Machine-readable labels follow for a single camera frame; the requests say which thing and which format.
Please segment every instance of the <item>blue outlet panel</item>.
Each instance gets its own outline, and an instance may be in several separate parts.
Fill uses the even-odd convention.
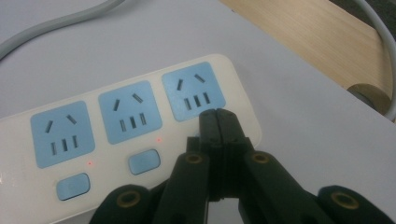
[[[177,121],[207,109],[223,108],[224,96],[210,63],[198,63],[163,75],[163,85]]]
[[[148,81],[141,81],[99,96],[107,140],[117,144],[163,126]]]
[[[87,106],[79,101],[31,117],[39,168],[90,153],[95,148]]]

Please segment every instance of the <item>power cord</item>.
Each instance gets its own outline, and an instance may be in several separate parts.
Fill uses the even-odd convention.
[[[390,57],[390,66],[392,70],[392,98],[388,112],[385,118],[389,120],[396,119],[396,44],[392,34],[387,26],[382,22],[373,8],[365,0],[354,0],[356,4],[367,14],[375,29],[381,36],[382,41],[388,49]]]
[[[108,0],[104,3],[91,7],[86,10],[63,16],[61,18],[45,21],[31,28],[28,28],[6,40],[0,45],[0,61],[5,58],[12,50],[16,49],[23,43],[47,32],[63,28],[68,25],[76,24],[82,21],[87,21],[100,16],[114,7],[121,4],[124,0]]]

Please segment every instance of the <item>wooden board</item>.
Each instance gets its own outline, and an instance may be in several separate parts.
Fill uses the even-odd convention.
[[[343,88],[391,96],[389,55],[377,32],[328,0],[220,0]]]

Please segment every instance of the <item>table surface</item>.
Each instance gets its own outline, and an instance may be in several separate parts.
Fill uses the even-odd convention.
[[[389,55],[377,32],[328,0],[220,0],[343,88],[372,84],[391,96]]]
[[[100,2],[0,1],[0,42]],[[130,0],[28,42],[0,62],[0,118],[221,53],[259,119],[258,149],[277,157],[309,192],[345,186],[396,220],[395,125],[323,75],[344,88],[359,82],[385,88],[388,61],[376,32],[326,0],[222,2],[262,18],[265,32],[220,1]],[[363,73],[371,75],[355,76]],[[236,207],[233,200],[210,204],[209,223],[242,223]]]

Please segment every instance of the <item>white power strip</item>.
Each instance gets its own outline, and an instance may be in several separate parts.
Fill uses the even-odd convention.
[[[99,206],[127,184],[169,177],[200,112],[262,130],[229,59],[209,55],[0,119],[0,223],[52,223]]]

